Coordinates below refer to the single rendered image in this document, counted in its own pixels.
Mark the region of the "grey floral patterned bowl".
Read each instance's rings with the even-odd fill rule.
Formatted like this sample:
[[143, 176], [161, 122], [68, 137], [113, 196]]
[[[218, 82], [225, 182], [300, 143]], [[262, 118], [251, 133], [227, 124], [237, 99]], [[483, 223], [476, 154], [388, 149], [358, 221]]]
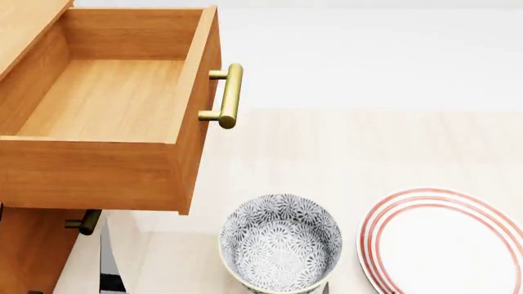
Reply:
[[218, 237], [222, 264], [252, 294], [311, 294], [343, 249], [332, 215], [313, 200], [268, 194], [239, 205]]

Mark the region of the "wooden drawer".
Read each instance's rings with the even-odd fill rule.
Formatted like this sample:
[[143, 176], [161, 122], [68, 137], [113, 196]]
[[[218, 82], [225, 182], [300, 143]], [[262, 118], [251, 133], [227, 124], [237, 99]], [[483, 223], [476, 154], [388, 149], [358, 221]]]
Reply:
[[65, 7], [0, 75], [0, 203], [187, 215], [216, 7]]

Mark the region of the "brass bar drawer handle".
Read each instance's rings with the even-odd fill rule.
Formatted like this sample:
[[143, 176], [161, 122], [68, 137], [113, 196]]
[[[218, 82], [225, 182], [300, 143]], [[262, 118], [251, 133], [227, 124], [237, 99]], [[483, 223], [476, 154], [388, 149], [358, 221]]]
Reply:
[[210, 80], [226, 80], [221, 109], [200, 110], [198, 112], [201, 122], [218, 122], [223, 129], [232, 129], [237, 122], [239, 98], [242, 87], [244, 69], [240, 64], [231, 64], [228, 70], [210, 70]]

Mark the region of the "white plate with red rings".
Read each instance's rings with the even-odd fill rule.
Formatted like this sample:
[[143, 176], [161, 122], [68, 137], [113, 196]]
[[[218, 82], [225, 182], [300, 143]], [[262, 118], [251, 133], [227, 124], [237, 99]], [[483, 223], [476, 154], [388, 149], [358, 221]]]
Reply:
[[355, 237], [377, 294], [523, 294], [523, 222], [438, 188], [378, 200]]

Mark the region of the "wooden cabinet body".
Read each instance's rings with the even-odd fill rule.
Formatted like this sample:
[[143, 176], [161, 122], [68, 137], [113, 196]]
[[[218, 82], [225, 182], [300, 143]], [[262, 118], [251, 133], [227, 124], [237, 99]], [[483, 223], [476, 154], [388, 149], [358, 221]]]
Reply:
[[74, 0], [0, 0], [0, 80]]

